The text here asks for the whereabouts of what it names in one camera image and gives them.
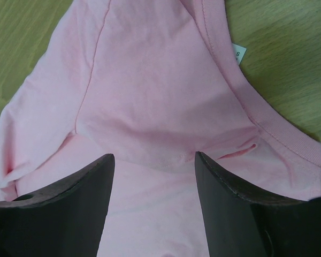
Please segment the light pink t shirt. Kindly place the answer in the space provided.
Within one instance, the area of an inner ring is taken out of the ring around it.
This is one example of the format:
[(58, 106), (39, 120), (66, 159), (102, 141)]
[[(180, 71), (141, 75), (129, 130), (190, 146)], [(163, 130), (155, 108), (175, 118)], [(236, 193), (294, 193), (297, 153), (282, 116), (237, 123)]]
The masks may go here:
[(223, 1), (74, 1), (0, 115), (0, 201), (111, 153), (99, 256), (208, 256), (194, 156), (268, 191), (321, 196), (321, 144), (235, 58)]

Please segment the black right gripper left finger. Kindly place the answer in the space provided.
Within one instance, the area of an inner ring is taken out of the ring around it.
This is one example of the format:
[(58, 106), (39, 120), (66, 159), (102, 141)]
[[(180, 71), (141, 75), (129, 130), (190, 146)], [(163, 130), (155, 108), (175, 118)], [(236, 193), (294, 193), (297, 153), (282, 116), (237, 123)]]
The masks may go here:
[(13, 201), (0, 201), (0, 256), (96, 256), (114, 155)]

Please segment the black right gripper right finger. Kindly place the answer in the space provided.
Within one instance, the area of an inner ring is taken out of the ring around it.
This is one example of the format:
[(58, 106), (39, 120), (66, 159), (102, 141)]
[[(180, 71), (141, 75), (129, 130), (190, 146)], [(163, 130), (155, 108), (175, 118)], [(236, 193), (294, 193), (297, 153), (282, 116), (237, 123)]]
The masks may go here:
[(195, 175), (211, 256), (321, 256), (321, 197), (264, 190), (202, 152)]

